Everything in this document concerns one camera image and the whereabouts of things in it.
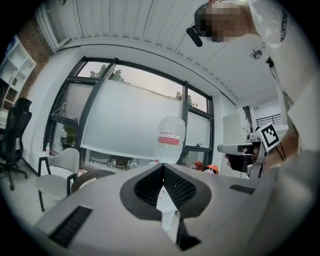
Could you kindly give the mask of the person's white shirt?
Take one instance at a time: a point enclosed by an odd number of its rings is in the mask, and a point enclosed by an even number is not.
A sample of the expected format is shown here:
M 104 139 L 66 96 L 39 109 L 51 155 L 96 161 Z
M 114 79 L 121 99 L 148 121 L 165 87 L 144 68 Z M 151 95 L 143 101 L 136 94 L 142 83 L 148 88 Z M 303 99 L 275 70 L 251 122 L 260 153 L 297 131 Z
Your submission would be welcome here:
M 320 152 L 320 60 L 301 26 L 277 0 L 249 0 L 273 62 L 281 121 L 301 150 Z

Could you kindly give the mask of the black office chair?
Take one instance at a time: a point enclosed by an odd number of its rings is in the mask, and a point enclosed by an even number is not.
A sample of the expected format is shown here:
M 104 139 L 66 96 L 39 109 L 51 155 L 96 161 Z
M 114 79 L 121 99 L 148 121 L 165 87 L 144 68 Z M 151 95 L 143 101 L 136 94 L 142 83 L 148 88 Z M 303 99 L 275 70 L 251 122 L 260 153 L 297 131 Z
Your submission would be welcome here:
M 20 170 L 18 162 L 23 158 L 24 146 L 23 134 L 29 124 L 32 113 L 32 102 L 27 98 L 19 98 L 14 106 L 8 111 L 6 126 L 2 140 L 0 140 L 0 174 L 7 172 L 10 190 L 15 190 L 11 173 L 21 173 L 27 179 L 25 171 Z

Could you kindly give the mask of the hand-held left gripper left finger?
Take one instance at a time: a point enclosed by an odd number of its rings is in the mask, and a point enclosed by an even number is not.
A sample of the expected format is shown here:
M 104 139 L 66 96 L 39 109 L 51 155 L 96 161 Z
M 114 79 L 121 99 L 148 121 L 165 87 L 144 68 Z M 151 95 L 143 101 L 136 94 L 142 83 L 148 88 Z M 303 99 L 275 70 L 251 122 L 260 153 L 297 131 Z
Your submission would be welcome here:
M 72 256 L 175 256 L 156 208 L 161 167 L 99 178 L 52 207 L 36 228 Z

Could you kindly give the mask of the red and orange bag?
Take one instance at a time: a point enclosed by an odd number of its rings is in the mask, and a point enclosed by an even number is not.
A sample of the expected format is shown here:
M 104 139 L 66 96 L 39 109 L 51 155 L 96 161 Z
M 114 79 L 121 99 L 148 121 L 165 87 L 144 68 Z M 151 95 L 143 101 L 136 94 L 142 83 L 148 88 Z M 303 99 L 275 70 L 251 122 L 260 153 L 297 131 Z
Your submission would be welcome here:
M 198 160 L 194 162 L 194 168 L 198 171 L 205 172 L 205 173 L 210 173 L 215 175 L 219 174 L 217 165 L 209 164 L 204 166 L 204 164 Z

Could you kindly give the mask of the metal ceiling sprinkler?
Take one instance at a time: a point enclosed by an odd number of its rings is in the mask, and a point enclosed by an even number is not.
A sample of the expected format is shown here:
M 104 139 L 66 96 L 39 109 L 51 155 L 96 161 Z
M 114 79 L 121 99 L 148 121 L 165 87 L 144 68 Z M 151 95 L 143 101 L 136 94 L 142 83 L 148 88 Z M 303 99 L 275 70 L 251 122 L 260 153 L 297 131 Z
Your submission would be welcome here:
M 266 47 L 266 44 L 263 42 L 252 49 L 252 53 L 250 56 L 254 58 L 255 60 L 258 60 L 262 57 L 263 53 L 262 50 Z

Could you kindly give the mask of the black framed window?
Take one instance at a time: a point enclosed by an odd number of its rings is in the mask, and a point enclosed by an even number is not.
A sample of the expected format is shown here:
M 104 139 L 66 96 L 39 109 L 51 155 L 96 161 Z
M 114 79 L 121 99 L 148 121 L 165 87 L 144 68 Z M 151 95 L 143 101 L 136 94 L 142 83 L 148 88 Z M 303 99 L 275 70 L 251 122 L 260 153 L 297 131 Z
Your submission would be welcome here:
M 42 146 L 75 148 L 87 169 L 126 168 L 155 159 L 158 126 L 175 116 L 186 132 L 178 164 L 213 158 L 213 98 L 187 81 L 117 58 L 83 57 L 63 81 L 50 109 Z

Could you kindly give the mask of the white shelf unit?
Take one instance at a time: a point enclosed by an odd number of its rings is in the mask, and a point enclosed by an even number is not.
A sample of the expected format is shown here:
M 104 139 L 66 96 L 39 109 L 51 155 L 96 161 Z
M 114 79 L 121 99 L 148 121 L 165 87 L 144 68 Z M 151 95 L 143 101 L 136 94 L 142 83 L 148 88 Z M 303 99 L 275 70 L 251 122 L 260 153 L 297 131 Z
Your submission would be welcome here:
M 4 92 L 1 100 L 2 110 L 8 111 L 14 105 L 36 65 L 36 62 L 15 35 L 9 43 L 0 64 L 0 79 L 4 81 Z

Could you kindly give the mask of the large clear water bottle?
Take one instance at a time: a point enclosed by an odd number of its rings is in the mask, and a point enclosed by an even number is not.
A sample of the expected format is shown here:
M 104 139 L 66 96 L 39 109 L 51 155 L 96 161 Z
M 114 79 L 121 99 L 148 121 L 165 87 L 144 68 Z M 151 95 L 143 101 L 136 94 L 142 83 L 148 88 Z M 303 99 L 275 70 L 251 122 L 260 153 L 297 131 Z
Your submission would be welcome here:
M 154 148 L 155 159 L 163 164 L 176 164 L 183 150 L 186 124 L 177 116 L 164 117 L 158 126 Z

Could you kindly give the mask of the black metal railing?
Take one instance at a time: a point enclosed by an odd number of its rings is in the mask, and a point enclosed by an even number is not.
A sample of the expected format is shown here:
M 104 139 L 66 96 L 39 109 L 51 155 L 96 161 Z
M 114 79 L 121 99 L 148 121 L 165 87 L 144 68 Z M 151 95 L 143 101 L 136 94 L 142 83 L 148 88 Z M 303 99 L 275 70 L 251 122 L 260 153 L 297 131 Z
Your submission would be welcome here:
M 258 127 L 262 127 L 267 124 L 280 125 L 281 122 L 282 122 L 282 118 L 280 113 L 256 119 L 256 124 Z

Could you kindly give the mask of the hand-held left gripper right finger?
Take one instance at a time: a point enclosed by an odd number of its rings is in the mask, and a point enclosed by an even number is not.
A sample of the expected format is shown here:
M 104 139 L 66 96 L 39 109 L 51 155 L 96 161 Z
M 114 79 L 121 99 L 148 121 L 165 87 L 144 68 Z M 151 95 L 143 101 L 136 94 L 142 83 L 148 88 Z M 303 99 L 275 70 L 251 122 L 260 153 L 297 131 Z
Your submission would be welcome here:
M 175 243 L 163 256 L 247 256 L 256 220 L 245 210 L 257 182 L 163 165 L 163 181 L 177 208 Z

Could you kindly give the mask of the white water dispenser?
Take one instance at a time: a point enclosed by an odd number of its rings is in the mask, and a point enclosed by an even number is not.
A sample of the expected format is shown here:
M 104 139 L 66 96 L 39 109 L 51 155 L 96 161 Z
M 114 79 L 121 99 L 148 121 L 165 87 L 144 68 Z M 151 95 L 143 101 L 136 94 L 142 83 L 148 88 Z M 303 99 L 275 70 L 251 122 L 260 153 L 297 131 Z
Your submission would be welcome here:
M 180 222 L 180 213 L 163 185 L 158 194 L 156 209 L 161 212 L 161 227 L 175 244 Z

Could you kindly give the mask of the person's right forearm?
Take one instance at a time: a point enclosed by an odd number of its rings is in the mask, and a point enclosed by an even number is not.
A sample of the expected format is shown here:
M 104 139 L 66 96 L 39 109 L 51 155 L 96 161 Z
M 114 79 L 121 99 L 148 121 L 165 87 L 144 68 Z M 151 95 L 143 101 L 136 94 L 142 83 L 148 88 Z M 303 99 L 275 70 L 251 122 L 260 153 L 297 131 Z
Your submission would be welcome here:
M 263 170 L 282 164 L 285 160 L 298 153 L 299 136 L 289 130 L 283 136 L 280 144 L 271 149 L 265 159 Z

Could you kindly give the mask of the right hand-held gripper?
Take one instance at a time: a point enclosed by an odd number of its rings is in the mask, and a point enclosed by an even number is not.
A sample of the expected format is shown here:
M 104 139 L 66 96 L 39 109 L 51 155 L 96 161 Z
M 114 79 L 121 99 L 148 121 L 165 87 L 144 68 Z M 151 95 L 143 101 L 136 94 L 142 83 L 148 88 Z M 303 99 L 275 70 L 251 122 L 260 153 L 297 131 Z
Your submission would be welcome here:
M 221 144 L 218 152 L 226 155 L 229 167 L 249 178 L 260 178 L 269 151 L 279 144 L 275 126 L 270 123 L 260 127 L 247 137 L 245 144 Z

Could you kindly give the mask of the grey chair with black frame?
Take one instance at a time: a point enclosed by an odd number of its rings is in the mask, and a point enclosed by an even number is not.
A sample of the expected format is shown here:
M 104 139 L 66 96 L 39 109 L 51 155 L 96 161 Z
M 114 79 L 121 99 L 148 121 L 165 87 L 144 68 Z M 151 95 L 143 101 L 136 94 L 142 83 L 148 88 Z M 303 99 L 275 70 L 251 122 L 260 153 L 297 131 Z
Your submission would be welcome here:
M 70 172 L 66 178 L 53 174 L 51 167 L 56 167 Z M 42 156 L 38 161 L 38 177 L 35 179 L 35 186 L 38 190 L 38 197 L 41 211 L 45 206 L 43 195 L 61 201 L 71 194 L 71 182 L 78 178 L 80 168 L 80 153 L 77 149 L 70 147 L 57 155 Z

